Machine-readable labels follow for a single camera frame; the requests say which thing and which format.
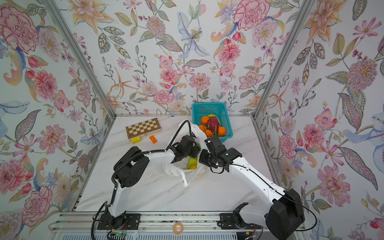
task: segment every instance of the chessboard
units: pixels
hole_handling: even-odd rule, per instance
[[[139,122],[134,125],[125,127],[127,130],[128,139],[131,140],[133,137],[144,137],[149,134],[154,134],[161,131],[161,127],[157,118]]]

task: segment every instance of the orange block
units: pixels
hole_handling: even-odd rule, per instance
[[[155,136],[150,136],[149,139],[153,142],[153,143],[157,143],[157,140],[155,138]]]

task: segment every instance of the metal corner post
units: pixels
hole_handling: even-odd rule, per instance
[[[53,21],[57,24],[57,28],[59,31],[63,34],[64,40],[67,42],[69,47],[72,49],[76,59],[78,60],[78,63],[83,69],[91,82],[91,85],[95,91],[95,93],[99,96],[99,99],[101,103],[104,106],[104,109],[107,111],[107,113],[112,116],[113,119],[116,118],[116,112],[112,108],[111,104],[109,103],[107,96],[104,94],[99,82],[97,81],[97,78],[95,74],[93,73],[92,69],[88,65],[88,62],[86,61],[84,55],[82,54],[82,51],[77,44],[75,38],[73,37],[73,34],[71,30],[68,28],[59,8],[57,7],[54,0],[42,0],[43,4],[48,9],[49,13],[51,14],[51,17]]]

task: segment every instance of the yellow block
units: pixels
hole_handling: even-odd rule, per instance
[[[133,137],[133,138],[131,139],[131,141],[132,141],[133,144],[135,144],[135,143],[141,142],[141,138],[140,138],[140,136]]]

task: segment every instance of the pink flower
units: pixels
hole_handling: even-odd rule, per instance
[[[234,63],[224,65],[220,69],[220,76],[224,75],[224,76],[230,77],[233,73],[233,70],[235,69],[235,66],[236,65]]]
[[[0,12],[0,33],[7,44],[14,50],[20,48],[26,54],[35,51],[38,32],[32,19],[14,7],[2,7]]]
[[[55,95],[55,105],[57,109],[67,108],[70,106],[68,98],[66,98],[65,93],[62,90]]]
[[[240,89],[247,89],[251,88],[252,86],[256,85],[258,82],[263,80],[265,77],[265,74],[259,74],[257,75],[255,72],[249,71],[245,76],[239,77]]]
[[[255,28],[264,21],[269,8],[266,0],[242,0],[236,8],[234,23],[239,24],[239,30]]]
[[[123,3],[125,6],[128,6],[127,9],[129,9],[130,7],[133,7],[134,9],[136,9],[136,6],[140,5],[141,2],[139,1],[136,1],[136,0],[126,0],[127,2],[126,3]]]
[[[42,186],[39,191],[32,191],[22,210],[23,224],[32,227],[42,219],[51,207],[52,191]]]
[[[121,58],[119,58],[118,60],[118,65],[119,67],[121,67],[121,69],[125,68],[125,70],[131,70],[131,68],[133,68],[133,66],[130,63],[127,63],[127,61]]]
[[[29,137],[29,141],[28,141],[26,136],[24,136],[23,137],[24,145],[22,145],[21,143],[15,144],[15,147],[22,149],[22,150],[20,150],[18,152],[14,152],[13,156],[16,157],[17,155],[22,154],[22,159],[24,159],[27,156],[28,152],[33,152],[34,150],[31,149],[33,144],[35,144],[36,142],[40,142],[43,139],[42,137],[39,137],[39,138],[36,138],[35,140],[33,140],[34,138],[35,138],[34,134],[31,134],[31,136]]]
[[[66,136],[62,136],[65,131],[60,128],[59,125],[47,126],[46,131],[41,131],[41,134],[44,136],[40,140],[40,148],[42,150],[47,149],[46,154],[54,154],[55,148],[59,149],[61,147],[65,147],[65,139]]]
[[[322,129],[329,129],[335,126],[333,123],[333,115],[329,108],[325,109],[320,115],[317,115],[314,122],[319,124],[319,127]]]
[[[160,56],[160,68],[169,68],[172,66],[172,57]]]
[[[320,195],[328,197],[329,203],[333,203],[333,198],[337,206],[342,207],[345,202],[351,203],[351,196],[347,193],[351,191],[351,185],[344,182],[345,175],[340,174],[336,165],[331,168],[330,166],[324,167],[324,172],[319,169],[317,178],[321,180]]]
[[[211,78],[208,77],[205,73],[192,73],[192,77],[189,78],[189,85],[193,88],[197,88],[200,91],[203,91],[204,89],[207,89],[207,86],[209,86]]]
[[[77,120],[81,120],[82,114],[83,114],[83,112],[80,110],[77,110],[77,111],[76,110],[70,110],[70,118],[74,122],[76,122]]]
[[[84,40],[83,36],[77,37],[77,33],[73,33],[73,37],[75,38],[77,43],[79,43],[79,44],[85,43],[85,42],[83,42],[83,40]]]
[[[374,30],[375,28],[381,26],[381,22],[379,22],[376,25],[372,26],[375,23],[375,21],[376,21],[376,18],[372,18],[372,20],[369,22],[369,24],[367,26],[367,21],[364,20],[362,22],[362,27],[360,27],[360,26],[356,26],[355,27],[355,30],[358,31],[358,33],[353,33],[353,35],[360,35],[360,34],[362,34],[360,39],[363,39],[365,37],[365,34],[367,36],[377,36],[377,33],[375,31],[372,31],[372,30]]]
[[[317,124],[307,124],[303,136],[305,142],[311,147],[320,147],[325,140],[324,132]]]
[[[89,102],[91,101],[91,88],[88,80],[85,79],[84,83],[77,84],[76,88],[78,92],[76,99],[83,102],[84,106],[87,108],[89,106]]]
[[[336,163],[340,164],[340,166],[344,165],[344,163],[340,159],[336,158],[336,157],[343,157],[343,155],[341,153],[335,153],[337,148],[339,148],[339,146],[337,144],[333,145],[333,147],[331,148],[331,142],[327,141],[327,147],[325,148],[325,147],[321,146],[321,148],[327,154],[327,155],[325,155],[326,159],[328,159],[331,156],[331,160],[332,160],[334,165],[337,165]]]
[[[170,93],[169,90],[161,90],[154,94],[153,100],[160,104],[167,104],[173,101],[173,93]]]
[[[240,52],[241,50],[239,50],[239,46],[237,46],[236,44],[227,44],[223,47],[223,49],[221,49],[221,52],[219,54],[219,60],[224,64],[232,63],[240,56]]]
[[[295,151],[297,148],[296,142],[291,136],[288,134],[284,134],[280,138],[280,146],[282,153],[289,159],[296,157],[297,152]]]
[[[194,69],[190,70],[191,67],[185,68],[185,66],[183,66],[182,68],[183,70],[181,70],[180,68],[177,69],[179,71],[178,73],[179,75],[184,74],[184,76],[187,76],[187,74],[192,74],[192,72],[194,71]]]
[[[164,82],[171,83],[177,77],[177,72],[173,68],[166,68],[161,71],[160,78],[163,79]]]
[[[256,47],[271,39],[275,33],[276,28],[277,23],[272,19],[268,19],[267,21],[263,21],[261,24],[259,24],[253,31],[253,46]]]
[[[15,191],[24,181],[26,174],[25,165],[15,159],[3,162],[0,167],[0,192]]]
[[[347,75],[348,86],[352,90],[364,90],[369,87],[376,78],[377,64],[372,59],[366,59],[353,63]]]
[[[57,91],[56,78],[52,73],[48,74],[47,71],[39,71],[34,76],[33,83],[39,96],[44,99],[52,99]]]

